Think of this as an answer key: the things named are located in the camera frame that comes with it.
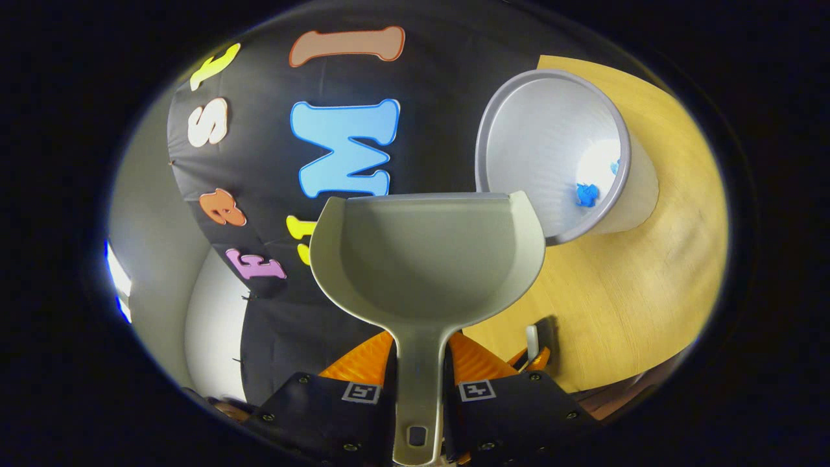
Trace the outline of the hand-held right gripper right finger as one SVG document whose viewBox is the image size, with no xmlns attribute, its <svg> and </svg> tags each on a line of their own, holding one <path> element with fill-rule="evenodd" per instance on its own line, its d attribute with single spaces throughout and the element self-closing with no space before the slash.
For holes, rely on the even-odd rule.
<svg viewBox="0 0 830 467">
<path fill-rule="evenodd" d="M 551 350 L 552 345 L 540 344 Z M 534 466 L 600 429 L 600 422 L 543 370 L 509 361 L 461 333 L 448 344 L 444 455 L 459 466 Z"/>
</svg>

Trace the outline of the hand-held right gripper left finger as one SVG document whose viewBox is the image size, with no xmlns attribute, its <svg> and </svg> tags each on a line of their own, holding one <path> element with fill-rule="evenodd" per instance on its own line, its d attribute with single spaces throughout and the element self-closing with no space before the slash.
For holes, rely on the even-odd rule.
<svg viewBox="0 0 830 467">
<path fill-rule="evenodd" d="M 394 367 L 388 332 L 314 375 L 294 373 L 250 417 L 250 429 L 309 464 L 391 464 Z"/>
</svg>

